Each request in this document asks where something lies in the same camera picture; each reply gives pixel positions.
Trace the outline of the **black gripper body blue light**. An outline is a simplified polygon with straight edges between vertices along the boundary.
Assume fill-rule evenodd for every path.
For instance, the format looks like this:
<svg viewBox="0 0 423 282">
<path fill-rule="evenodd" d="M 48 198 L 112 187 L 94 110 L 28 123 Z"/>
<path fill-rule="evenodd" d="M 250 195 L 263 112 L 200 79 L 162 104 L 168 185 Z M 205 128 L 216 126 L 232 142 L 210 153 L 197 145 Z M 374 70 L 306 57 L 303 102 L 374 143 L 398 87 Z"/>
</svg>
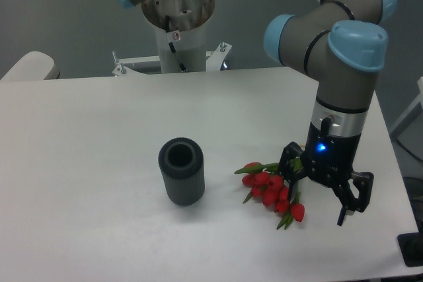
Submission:
<svg viewBox="0 0 423 282">
<path fill-rule="evenodd" d="M 323 186 L 337 186 L 363 178 L 363 172 L 356 172 L 352 168 L 360 137 L 360 134 L 352 137 L 323 136 L 311 124 L 303 152 L 306 177 Z"/>
</svg>

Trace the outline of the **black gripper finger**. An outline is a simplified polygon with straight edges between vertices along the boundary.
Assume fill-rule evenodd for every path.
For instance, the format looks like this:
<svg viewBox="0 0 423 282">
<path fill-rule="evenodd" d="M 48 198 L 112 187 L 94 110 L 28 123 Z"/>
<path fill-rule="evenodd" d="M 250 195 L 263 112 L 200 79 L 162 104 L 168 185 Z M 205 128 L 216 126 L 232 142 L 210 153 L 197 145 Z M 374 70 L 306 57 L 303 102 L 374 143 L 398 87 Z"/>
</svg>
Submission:
<svg viewBox="0 0 423 282">
<path fill-rule="evenodd" d="M 363 213 L 370 203 L 374 174 L 371 172 L 349 171 L 339 178 L 330 179 L 330 187 L 341 202 L 337 225 L 342 226 L 346 217 L 356 211 Z"/>
<path fill-rule="evenodd" d="M 284 185 L 288 188 L 288 200 L 293 201 L 299 181 L 309 175 L 309 156 L 297 143 L 291 142 L 284 147 L 278 174 L 283 177 Z"/>
</svg>

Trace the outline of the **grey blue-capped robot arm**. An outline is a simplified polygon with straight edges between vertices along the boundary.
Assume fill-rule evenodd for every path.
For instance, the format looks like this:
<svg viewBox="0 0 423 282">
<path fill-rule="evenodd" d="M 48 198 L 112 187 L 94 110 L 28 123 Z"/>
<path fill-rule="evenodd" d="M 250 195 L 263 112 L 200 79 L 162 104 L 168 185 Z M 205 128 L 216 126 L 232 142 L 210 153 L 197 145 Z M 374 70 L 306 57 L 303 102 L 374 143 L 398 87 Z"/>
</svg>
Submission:
<svg viewBox="0 0 423 282">
<path fill-rule="evenodd" d="M 141 5 L 159 30 L 157 47 L 164 73 L 205 71 L 210 66 L 200 31 L 209 21 L 214 0 L 118 0 Z M 278 173 L 289 197 L 300 179 L 333 190 L 340 200 L 338 223 L 369 205 L 373 174 L 356 172 L 352 163 L 379 72 L 385 64 L 388 36 L 381 22 L 397 0 L 317 0 L 302 17 L 280 15 L 264 33 L 264 51 L 286 67 L 318 82 L 304 147 L 287 145 Z"/>
</svg>

